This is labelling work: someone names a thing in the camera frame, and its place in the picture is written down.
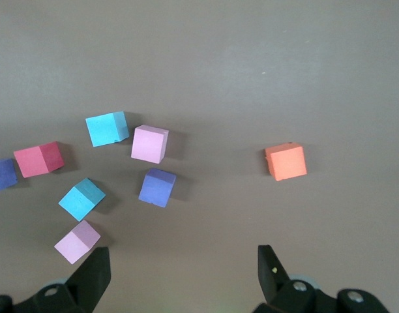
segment turquoise cube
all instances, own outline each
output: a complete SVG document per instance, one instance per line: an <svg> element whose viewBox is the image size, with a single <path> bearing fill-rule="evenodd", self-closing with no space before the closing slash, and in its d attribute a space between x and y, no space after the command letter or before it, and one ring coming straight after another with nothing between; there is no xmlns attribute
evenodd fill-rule
<svg viewBox="0 0 399 313"><path fill-rule="evenodd" d="M88 117L85 120L93 147L121 142L130 136L123 111Z"/></svg>
<svg viewBox="0 0 399 313"><path fill-rule="evenodd" d="M101 189L85 178L72 187L59 205L80 222L105 196Z"/></svg>

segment cube face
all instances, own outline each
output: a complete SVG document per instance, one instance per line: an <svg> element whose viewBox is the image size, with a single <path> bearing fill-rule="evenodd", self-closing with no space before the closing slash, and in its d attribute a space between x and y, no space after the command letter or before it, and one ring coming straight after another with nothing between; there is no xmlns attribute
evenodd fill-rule
<svg viewBox="0 0 399 313"><path fill-rule="evenodd" d="M85 246L91 249L96 242L101 238L86 220L80 222L73 230L72 233L79 238Z"/></svg>
<svg viewBox="0 0 399 313"><path fill-rule="evenodd" d="M100 235L85 220L64 236L56 245L58 250L73 264L90 251L100 239Z"/></svg>
<svg viewBox="0 0 399 313"><path fill-rule="evenodd" d="M73 186L59 205L80 222L105 197L88 178Z"/></svg>
<svg viewBox="0 0 399 313"><path fill-rule="evenodd" d="M139 200L166 207L176 175L152 168L147 172L140 191Z"/></svg>
<svg viewBox="0 0 399 313"><path fill-rule="evenodd" d="M94 206L96 206L106 196L92 181L85 178L75 186Z"/></svg>
<svg viewBox="0 0 399 313"><path fill-rule="evenodd" d="M298 143L284 143L265 149L269 172L276 181L306 175L304 149Z"/></svg>
<svg viewBox="0 0 399 313"><path fill-rule="evenodd" d="M14 156L24 178L47 174L64 165L57 142L15 151Z"/></svg>
<svg viewBox="0 0 399 313"><path fill-rule="evenodd" d="M69 263L78 261L90 249L72 232L64 236L56 245L55 249L59 251Z"/></svg>
<svg viewBox="0 0 399 313"><path fill-rule="evenodd" d="M124 112L88 117L86 122L93 147L120 142L130 136Z"/></svg>
<svg viewBox="0 0 399 313"><path fill-rule="evenodd" d="M65 165L63 162L61 152L57 145L57 142L47 143L46 145L40 146L43 159L46 163L48 171L54 171Z"/></svg>
<svg viewBox="0 0 399 313"><path fill-rule="evenodd" d="M6 189L17 183L16 170L10 158L0 160L0 190Z"/></svg>
<svg viewBox="0 0 399 313"><path fill-rule="evenodd" d="M159 164L165 156L169 130L139 126L134 131L132 158Z"/></svg>

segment purple cube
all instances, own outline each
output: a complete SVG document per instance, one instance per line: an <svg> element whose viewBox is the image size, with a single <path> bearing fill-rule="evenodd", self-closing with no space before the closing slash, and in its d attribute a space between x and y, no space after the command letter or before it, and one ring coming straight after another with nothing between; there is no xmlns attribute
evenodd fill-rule
<svg viewBox="0 0 399 313"><path fill-rule="evenodd" d="M73 264L90 251L100 238L100 234L83 220L55 245L55 249Z"/></svg>
<svg viewBox="0 0 399 313"><path fill-rule="evenodd" d="M134 131L132 158L159 164L165 156L169 130L139 126Z"/></svg>
<svg viewBox="0 0 399 313"><path fill-rule="evenodd" d="M166 207L175 184L176 175L151 168L143 181L139 200Z"/></svg>

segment red cube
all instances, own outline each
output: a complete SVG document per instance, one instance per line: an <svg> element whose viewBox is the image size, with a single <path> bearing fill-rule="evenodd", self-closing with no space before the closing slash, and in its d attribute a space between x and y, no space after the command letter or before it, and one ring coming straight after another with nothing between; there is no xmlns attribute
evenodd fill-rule
<svg viewBox="0 0 399 313"><path fill-rule="evenodd" d="M276 181L306 175L304 149L298 143L283 143L265 149L269 172Z"/></svg>
<svg viewBox="0 0 399 313"><path fill-rule="evenodd" d="M15 151L24 178L50 173L65 165L57 142Z"/></svg>

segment screw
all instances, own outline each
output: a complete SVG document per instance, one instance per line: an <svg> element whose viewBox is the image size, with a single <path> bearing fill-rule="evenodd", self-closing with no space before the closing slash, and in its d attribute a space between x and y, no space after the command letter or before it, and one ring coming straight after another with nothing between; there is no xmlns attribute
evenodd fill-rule
<svg viewBox="0 0 399 313"><path fill-rule="evenodd" d="M364 301L362 295L356 291L349 291L347 293L347 296L350 298L350 300L355 301L357 303L361 303Z"/></svg>
<svg viewBox="0 0 399 313"><path fill-rule="evenodd" d="M50 297L51 295L55 295L57 293L58 288L59 288L58 286L54 286L53 288L46 290L46 292L44 293L44 296Z"/></svg>
<svg viewBox="0 0 399 313"><path fill-rule="evenodd" d="M293 287L297 291L306 291L306 285L303 282L294 282Z"/></svg>

